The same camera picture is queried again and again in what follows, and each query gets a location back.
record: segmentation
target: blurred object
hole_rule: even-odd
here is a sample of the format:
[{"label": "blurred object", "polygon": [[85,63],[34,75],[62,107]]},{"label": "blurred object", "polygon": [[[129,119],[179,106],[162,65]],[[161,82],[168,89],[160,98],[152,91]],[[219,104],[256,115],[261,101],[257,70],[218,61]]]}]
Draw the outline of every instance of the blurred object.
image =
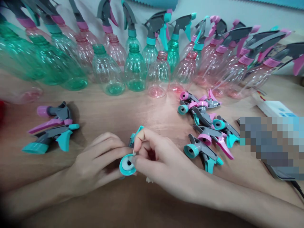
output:
[{"label": "blurred object", "polygon": [[10,73],[11,72],[0,69],[0,100],[22,105],[34,102],[43,95],[43,90],[37,82],[30,78],[24,81],[12,76]]}]

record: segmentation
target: clear plastic bottle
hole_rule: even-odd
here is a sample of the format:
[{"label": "clear plastic bottle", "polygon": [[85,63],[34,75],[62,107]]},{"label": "clear plastic bottle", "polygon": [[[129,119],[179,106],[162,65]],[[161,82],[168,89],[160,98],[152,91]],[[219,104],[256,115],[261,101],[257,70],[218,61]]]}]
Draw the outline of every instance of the clear plastic bottle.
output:
[{"label": "clear plastic bottle", "polygon": [[77,61],[77,44],[62,32],[52,33],[52,43],[56,48],[63,51],[69,57]]},{"label": "clear plastic bottle", "polygon": [[59,26],[60,30],[67,38],[71,39],[74,43],[76,43],[76,39],[74,37],[75,32],[73,29],[68,27],[65,23],[57,23],[57,25]]},{"label": "clear plastic bottle", "polygon": [[30,78],[22,80],[13,75],[21,75],[16,69],[5,66],[5,70],[0,69],[0,100],[22,105],[38,100],[43,95],[43,90],[39,84]]},{"label": "clear plastic bottle", "polygon": [[132,43],[135,43],[139,46],[139,52],[141,53],[142,52],[142,47],[138,41],[138,39],[136,37],[133,37],[133,36],[129,36],[128,39],[127,39],[127,42],[126,42],[126,52],[127,54],[129,54],[129,47],[130,47],[130,44]]},{"label": "clear plastic bottle", "polygon": [[42,65],[45,77],[42,82],[47,85],[77,91],[84,89],[88,79],[79,64],[61,50],[52,46],[43,36],[30,36],[36,47],[36,57]]},{"label": "clear plastic bottle", "polygon": [[155,45],[147,44],[143,49],[142,57],[146,63],[147,70],[149,70],[150,65],[156,60],[157,54],[158,52]]},{"label": "clear plastic bottle", "polygon": [[30,37],[32,35],[42,35],[48,42],[52,43],[51,36],[37,27],[26,28],[25,33],[27,37]]},{"label": "clear plastic bottle", "polygon": [[181,93],[190,89],[192,85],[191,79],[196,70],[196,56],[197,52],[190,51],[187,57],[180,61],[172,74],[171,90],[176,93]]},{"label": "clear plastic bottle", "polygon": [[92,61],[94,57],[94,50],[88,39],[81,33],[75,34],[77,42],[78,62],[83,69],[84,73],[88,76],[91,82],[95,83],[93,74]]},{"label": "clear plastic bottle", "polygon": [[110,96],[118,96],[125,91],[123,73],[118,64],[111,58],[103,45],[94,44],[93,72],[95,80],[103,92]]},{"label": "clear plastic bottle", "polygon": [[88,39],[91,45],[99,43],[98,38],[89,29],[80,29],[80,33]]},{"label": "clear plastic bottle", "polygon": [[171,70],[167,61],[168,54],[159,51],[156,61],[151,65],[147,76],[148,95],[161,98],[167,94],[171,78]]},{"label": "clear plastic bottle", "polygon": [[124,71],[124,65],[127,59],[126,50],[119,43],[119,40],[116,35],[110,34],[109,39],[110,39],[109,52],[108,52],[109,56],[111,56],[115,60],[115,62],[117,62],[121,71]]},{"label": "clear plastic bottle", "polygon": [[168,50],[168,63],[170,65],[171,73],[173,73],[175,67],[180,62],[180,55],[178,53],[178,42],[170,41],[170,46]]},{"label": "clear plastic bottle", "polygon": [[32,80],[41,80],[45,74],[35,56],[35,46],[6,26],[0,26],[0,35],[5,45],[2,47],[13,61],[24,69],[26,76]]},{"label": "clear plastic bottle", "polygon": [[147,67],[137,44],[130,44],[124,76],[129,90],[140,92],[146,89]]},{"label": "clear plastic bottle", "polygon": [[264,64],[253,68],[250,70],[249,75],[239,83],[230,84],[227,89],[227,95],[236,100],[250,96],[265,84],[272,71],[272,66],[266,66]]}]

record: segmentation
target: pink plastic bottle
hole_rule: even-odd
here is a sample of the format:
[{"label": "pink plastic bottle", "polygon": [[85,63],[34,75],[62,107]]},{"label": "pink plastic bottle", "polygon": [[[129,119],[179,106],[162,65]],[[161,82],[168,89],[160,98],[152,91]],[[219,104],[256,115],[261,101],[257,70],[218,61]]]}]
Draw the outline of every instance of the pink plastic bottle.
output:
[{"label": "pink plastic bottle", "polygon": [[90,81],[96,83],[92,67],[94,58],[93,47],[82,33],[75,34],[74,36],[77,42],[77,60]]},{"label": "pink plastic bottle", "polygon": [[190,51],[187,57],[180,61],[172,74],[172,82],[170,84],[171,90],[176,93],[181,93],[190,89],[192,77],[196,70],[196,56],[197,52]]},{"label": "pink plastic bottle", "polygon": [[51,17],[53,21],[59,26],[62,33],[76,43],[76,39],[74,37],[75,32],[65,24],[63,18],[60,15],[52,15]]},{"label": "pink plastic bottle", "polygon": [[117,62],[121,71],[124,72],[124,64],[127,59],[126,50],[119,43],[119,40],[116,35],[111,33],[111,34],[108,34],[108,37],[109,37],[109,41],[110,41],[108,53],[115,60],[115,62]]},{"label": "pink plastic bottle", "polygon": [[51,36],[37,28],[35,23],[30,18],[17,18],[17,20],[23,27],[25,27],[27,37],[30,37],[31,35],[42,35],[48,42],[52,43]]}]

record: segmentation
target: plastic bottle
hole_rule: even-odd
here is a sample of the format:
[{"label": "plastic bottle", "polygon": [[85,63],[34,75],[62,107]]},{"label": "plastic bottle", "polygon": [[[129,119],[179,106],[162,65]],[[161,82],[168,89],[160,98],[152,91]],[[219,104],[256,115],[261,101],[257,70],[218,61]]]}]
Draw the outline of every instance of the plastic bottle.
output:
[{"label": "plastic bottle", "polygon": [[175,68],[172,74],[172,83],[170,89],[176,93],[181,93],[190,89],[192,85],[192,77],[196,70],[195,59],[197,52],[190,51],[186,58],[184,58]]},{"label": "plastic bottle", "polygon": [[56,48],[78,61],[77,44],[62,32],[52,33],[52,43]]},{"label": "plastic bottle", "polygon": [[178,42],[171,42],[168,50],[168,63],[170,65],[171,73],[173,73],[175,67],[180,62],[180,55],[178,53]]},{"label": "plastic bottle", "polygon": [[37,82],[30,78],[25,81],[12,76],[20,74],[22,72],[18,72],[9,66],[6,66],[6,70],[0,69],[0,100],[22,105],[34,102],[43,95],[43,90]]},{"label": "plastic bottle", "polygon": [[93,74],[92,61],[94,57],[94,50],[87,38],[81,33],[75,34],[77,42],[77,54],[78,62],[83,69],[84,73],[88,76],[91,82],[95,83],[95,77]]},{"label": "plastic bottle", "polygon": [[130,44],[124,76],[129,90],[140,92],[146,89],[147,67],[137,44]]},{"label": "plastic bottle", "polygon": [[150,65],[156,60],[157,58],[157,49],[155,45],[147,44],[142,51],[142,57],[146,63],[146,67],[149,70]]},{"label": "plastic bottle", "polygon": [[0,35],[4,39],[6,52],[13,61],[24,69],[26,76],[32,80],[41,80],[45,74],[35,56],[34,45],[20,38],[5,26],[0,26]]},{"label": "plastic bottle", "polygon": [[60,85],[71,91],[87,86],[87,77],[75,60],[52,46],[43,36],[31,36],[30,39],[36,47],[37,60],[46,75],[42,80],[44,84]]},{"label": "plastic bottle", "polygon": [[115,60],[115,62],[117,62],[121,71],[123,71],[127,59],[126,50],[119,43],[119,40],[116,35],[110,34],[109,39],[110,39],[110,44],[108,49],[109,56],[111,56]]},{"label": "plastic bottle", "polygon": [[168,54],[159,51],[156,61],[151,65],[147,76],[148,95],[161,98],[167,94],[171,79],[170,66],[167,61]]},{"label": "plastic bottle", "polygon": [[125,83],[122,79],[118,64],[111,58],[105,47],[94,44],[93,72],[96,82],[104,93],[110,96],[118,96],[125,91]]}]

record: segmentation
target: teal screw cap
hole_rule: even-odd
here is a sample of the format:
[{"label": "teal screw cap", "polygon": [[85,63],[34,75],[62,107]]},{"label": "teal screw cap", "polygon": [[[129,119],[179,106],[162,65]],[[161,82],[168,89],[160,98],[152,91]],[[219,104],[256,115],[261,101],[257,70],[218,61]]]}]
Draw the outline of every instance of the teal screw cap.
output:
[{"label": "teal screw cap", "polygon": [[199,155],[199,150],[193,144],[188,144],[184,146],[184,152],[188,158],[194,159],[197,155]]},{"label": "teal screw cap", "polygon": [[132,154],[128,154],[123,157],[119,164],[119,171],[124,176],[131,176],[136,172],[135,166],[129,161],[129,157],[132,157]]},{"label": "teal screw cap", "polygon": [[189,108],[187,105],[180,105],[178,106],[177,111],[179,114],[184,115],[189,111]]},{"label": "teal screw cap", "polygon": [[215,119],[213,120],[213,126],[215,130],[222,130],[225,128],[225,123],[222,120]]},{"label": "teal screw cap", "polygon": [[236,137],[234,134],[227,135],[226,142],[227,142],[227,147],[228,148],[232,148],[235,141],[239,142],[240,138]]},{"label": "teal screw cap", "polygon": [[48,150],[48,145],[38,142],[29,143],[22,149],[23,152],[29,154],[45,154],[47,150]]}]

